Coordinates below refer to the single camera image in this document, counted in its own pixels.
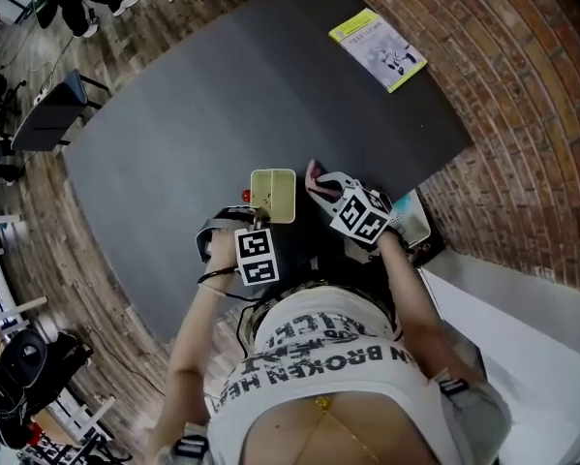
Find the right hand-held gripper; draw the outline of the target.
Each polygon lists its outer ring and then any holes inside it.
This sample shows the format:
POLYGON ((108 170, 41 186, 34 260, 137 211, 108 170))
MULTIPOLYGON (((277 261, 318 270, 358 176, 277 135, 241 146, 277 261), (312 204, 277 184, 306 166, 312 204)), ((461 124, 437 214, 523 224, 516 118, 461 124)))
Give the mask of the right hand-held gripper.
POLYGON ((389 196, 343 172, 321 175, 309 192, 331 218, 330 227, 355 241, 373 245, 391 222, 389 196))

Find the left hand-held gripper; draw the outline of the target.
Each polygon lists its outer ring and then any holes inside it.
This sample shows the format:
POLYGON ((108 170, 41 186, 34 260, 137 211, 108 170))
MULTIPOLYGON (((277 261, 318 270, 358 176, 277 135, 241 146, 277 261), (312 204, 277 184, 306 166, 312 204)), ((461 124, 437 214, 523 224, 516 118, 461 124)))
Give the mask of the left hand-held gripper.
POLYGON ((233 233, 237 265, 212 271, 198 279, 202 284, 208 277, 237 272, 246 287, 276 282, 278 265, 269 229, 270 216, 266 208, 249 205, 229 206, 208 219, 196 236, 201 260, 211 259, 213 233, 226 230, 233 233))

